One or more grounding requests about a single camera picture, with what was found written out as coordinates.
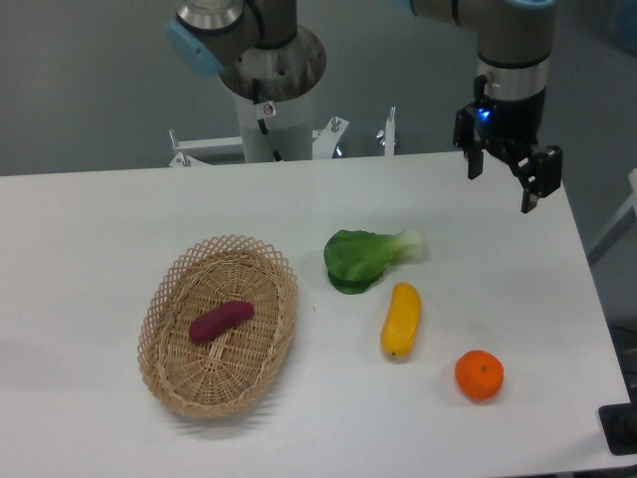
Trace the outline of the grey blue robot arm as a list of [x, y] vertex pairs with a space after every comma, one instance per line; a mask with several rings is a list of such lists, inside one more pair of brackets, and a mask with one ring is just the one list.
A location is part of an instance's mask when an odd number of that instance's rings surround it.
[[[556, 4], [552, 1], [403, 1], [428, 17], [478, 36], [472, 101], [455, 115], [453, 143], [470, 178], [491, 155], [520, 182], [522, 210], [561, 184], [562, 152], [537, 141]], [[298, 22], [293, 1], [181, 1], [166, 24], [174, 51], [193, 71], [216, 76], [237, 96], [250, 162], [309, 159], [312, 130], [299, 102], [326, 66], [320, 40]]]

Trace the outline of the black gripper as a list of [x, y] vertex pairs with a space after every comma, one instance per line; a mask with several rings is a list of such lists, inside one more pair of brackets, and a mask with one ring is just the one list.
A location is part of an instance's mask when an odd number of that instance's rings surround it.
[[463, 150], [470, 180], [483, 173], [484, 150], [507, 165], [514, 163], [523, 188], [521, 212], [527, 214], [560, 188], [563, 151], [537, 144], [545, 90], [525, 99], [499, 100], [487, 93], [491, 83], [485, 74], [474, 79], [473, 101], [455, 114], [453, 144]]

